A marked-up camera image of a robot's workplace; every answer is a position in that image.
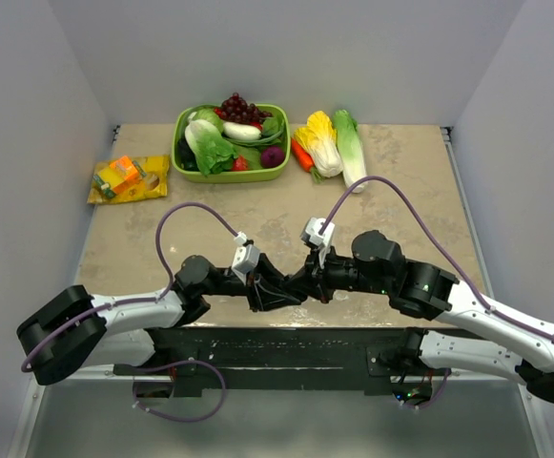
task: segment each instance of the grapes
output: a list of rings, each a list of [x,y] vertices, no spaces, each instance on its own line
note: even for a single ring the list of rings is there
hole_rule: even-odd
[[[251,122],[263,122],[267,117],[271,117],[269,112],[261,111],[255,103],[247,103],[239,93],[233,93],[230,98],[221,102],[221,111],[223,119],[231,122],[249,124]]]

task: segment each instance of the red fruit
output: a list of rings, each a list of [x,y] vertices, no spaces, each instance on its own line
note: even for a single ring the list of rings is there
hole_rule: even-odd
[[[239,156],[235,159],[235,164],[232,166],[233,172],[243,172],[245,170],[249,170],[249,164],[247,163],[247,159],[245,159],[243,156]]]
[[[213,108],[213,111],[215,112],[216,115],[219,116],[219,119],[225,119],[226,118],[226,114],[220,108]]]

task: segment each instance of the white wall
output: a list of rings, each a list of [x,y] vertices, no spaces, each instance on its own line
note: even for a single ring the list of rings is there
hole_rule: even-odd
[[[50,0],[112,120],[173,122],[232,91],[295,121],[452,125],[523,0]]]
[[[526,1],[454,139],[496,296],[554,321],[554,2]]]
[[[0,456],[30,379],[15,330],[72,280],[107,133],[48,2],[0,1]]]

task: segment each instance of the carrot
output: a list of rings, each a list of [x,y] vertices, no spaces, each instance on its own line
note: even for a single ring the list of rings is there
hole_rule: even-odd
[[[294,156],[298,160],[298,164],[302,167],[304,172],[311,174],[315,183],[321,183],[323,181],[323,177],[318,172],[317,167],[315,167],[313,158],[311,155],[306,153],[306,151],[304,151],[304,148],[296,142],[295,138],[292,138],[292,151],[294,152]]]

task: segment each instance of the white radish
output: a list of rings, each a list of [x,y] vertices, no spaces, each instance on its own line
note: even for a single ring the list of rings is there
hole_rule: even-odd
[[[234,140],[252,141],[261,138],[261,130],[256,126],[247,126],[237,122],[224,121],[223,133]]]

